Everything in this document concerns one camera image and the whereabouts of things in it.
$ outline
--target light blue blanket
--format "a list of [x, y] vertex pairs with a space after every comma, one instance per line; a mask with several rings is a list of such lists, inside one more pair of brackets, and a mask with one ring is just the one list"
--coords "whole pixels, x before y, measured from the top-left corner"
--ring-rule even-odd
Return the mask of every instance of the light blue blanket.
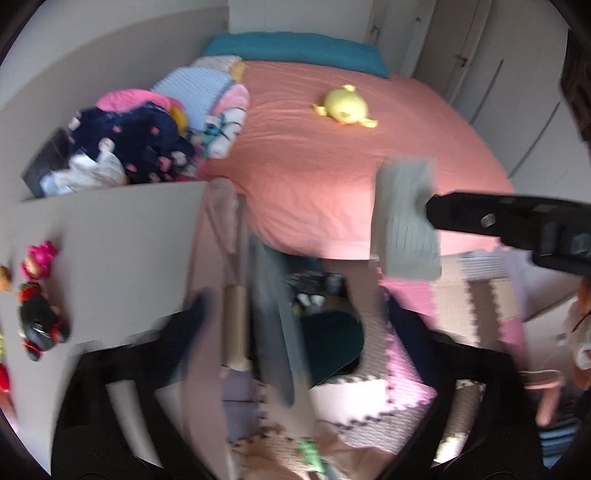
[[232, 78], [221, 70], [181, 67], [158, 82], [152, 91], [181, 102], [187, 111], [189, 128], [203, 132], [206, 115], [232, 83]]

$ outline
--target doll in red and black dress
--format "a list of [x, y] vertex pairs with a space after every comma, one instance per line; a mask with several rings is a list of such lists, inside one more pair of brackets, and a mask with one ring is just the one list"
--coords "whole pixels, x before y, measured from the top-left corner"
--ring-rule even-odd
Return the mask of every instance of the doll in red and black dress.
[[37, 282], [26, 282], [18, 288], [21, 303], [20, 334], [22, 345], [33, 361], [38, 361], [43, 352], [70, 337], [70, 325], [61, 316], [59, 309], [47, 300], [47, 294]]

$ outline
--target pile of clothes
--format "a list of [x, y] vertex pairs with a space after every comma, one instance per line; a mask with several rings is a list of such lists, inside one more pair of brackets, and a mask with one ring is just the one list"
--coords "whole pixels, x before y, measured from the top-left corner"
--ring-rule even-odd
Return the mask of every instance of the pile of clothes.
[[150, 91], [102, 96], [70, 121], [68, 168], [40, 178], [43, 196], [195, 179], [200, 159], [227, 157], [242, 131], [245, 68], [239, 57], [202, 57]]

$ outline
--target folded blanket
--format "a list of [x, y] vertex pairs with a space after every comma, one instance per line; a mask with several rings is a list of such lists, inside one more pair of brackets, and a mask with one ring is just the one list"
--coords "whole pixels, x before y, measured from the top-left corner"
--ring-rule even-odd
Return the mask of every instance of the folded blanket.
[[232, 77], [220, 70], [182, 67], [158, 82], [152, 91], [181, 102], [187, 112], [189, 130], [203, 132], [206, 115], [232, 83]]
[[229, 108], [242, 108], [243, 110], [248, 110], [250, 100], [251, 94], [246, 87], [241, 83], [235, 83], [223, 94], [217, 105], [213, 107], [212, 115], [218, 116], [224, 110], [228, 110]]
[[217, 117], [209, 117], [205, 137], [200, 142], [205, 156], [226, 158], [245, 121], [246, 112], [241, 108], [229, 108]]
[[247, 67], [246, 63], [236, 55], [211, 55], [207, 57], [199, 57], [190, 66], [227, 72], [236, 82], [242, 81]]

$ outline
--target screw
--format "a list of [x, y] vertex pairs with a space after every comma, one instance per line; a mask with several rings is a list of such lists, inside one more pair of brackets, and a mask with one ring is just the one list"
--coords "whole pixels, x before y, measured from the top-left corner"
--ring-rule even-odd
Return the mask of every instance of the screw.
[[496, 222], [496, 217], [494, 213], [489, 213], [488, 215], [485, 215], [484, 217], [482, 217], [480, 219], [480, 224], [484, 227], [484, 228], [489, 228], [490, 226], [493, 226]]

